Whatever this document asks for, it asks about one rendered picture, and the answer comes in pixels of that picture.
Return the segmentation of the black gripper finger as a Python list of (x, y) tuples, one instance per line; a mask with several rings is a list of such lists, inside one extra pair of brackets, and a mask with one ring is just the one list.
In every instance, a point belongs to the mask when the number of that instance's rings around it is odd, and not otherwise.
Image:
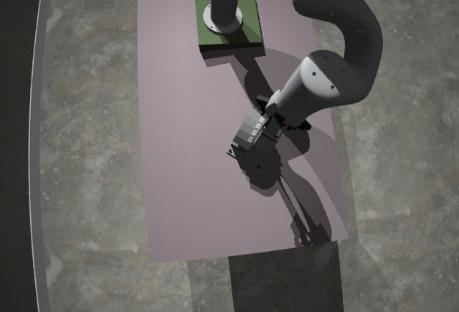
[(269, 103), (270, 98), (263, 97), (261, 95), (257, 95), (256, 101), (258, 102), (258, 105), (261, 107), (261, 115), (265, 114), (265, 107)]
[(295, 129), (295, 130), (296, 130), (297, 128), (299, 128), (299, 129), (301, 129), (301, 130), (303, 130), (303, 129), (305, 129), (305, 130), (310, 130), (311, 127), (312, 127), (312, 125), (311, 125), (307, 120), (305, 120), (305, 121), (303, 121), (298, 127), (293, 128), (293, 127), (291, 127), (291, 126), (288, 126), (286, 130), (287, 130), (287, 131), (289, 131), (289, 130), (291, 130), (291, 129)]

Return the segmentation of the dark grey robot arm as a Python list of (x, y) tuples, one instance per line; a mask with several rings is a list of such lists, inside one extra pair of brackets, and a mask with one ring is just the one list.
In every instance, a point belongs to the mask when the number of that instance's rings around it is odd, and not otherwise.
[[(208, 29), (218, 34), (238, 30), (242, 12), (237, 3), (210, 0), (203, 13)], [(374, 84), (383, 49), (381, 27), (372, 10), (364, 0), (293, 0), (293, 6), (302, 16), (336, 25), (344, 36), (345, 50), (344, 58), (324, 49), (307, 55), (278, 94), (280, 113), (290, 120), (303, 120), (326, 108), (362, 101)], [(275, 112), (253, 146), (268, 153), (284, 117)]]

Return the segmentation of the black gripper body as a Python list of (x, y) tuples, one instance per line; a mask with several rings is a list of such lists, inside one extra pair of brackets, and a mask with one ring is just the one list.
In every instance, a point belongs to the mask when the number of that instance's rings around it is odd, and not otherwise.
[[(281, 91), (282, 89), (279, 89), (277, 92), (275, 92), (272, 97), (270, 98), (270, 101), (269, 103), (266, 105), (265, 107), (265, 112), (270, 114), (271, 116), (274, 115), (274, 112), (278, 113), (279, 115), (281, 115), (282, 117), (284, 117), (280, 111), (278, 110), (278, 107), (277, 107), (277, 97), (278, 97), (278, 94), (279, 92)], [(284, 117), (285, 118), (285, 117)], [(306, 119), (306, 118), (305, 118)], [(284, 120), (284, 123), (295, 128), (295, 127), (298, 127), (305, 119), (303, 120), (290, 120), (290, 119), (287, 119), (285, 118)]]

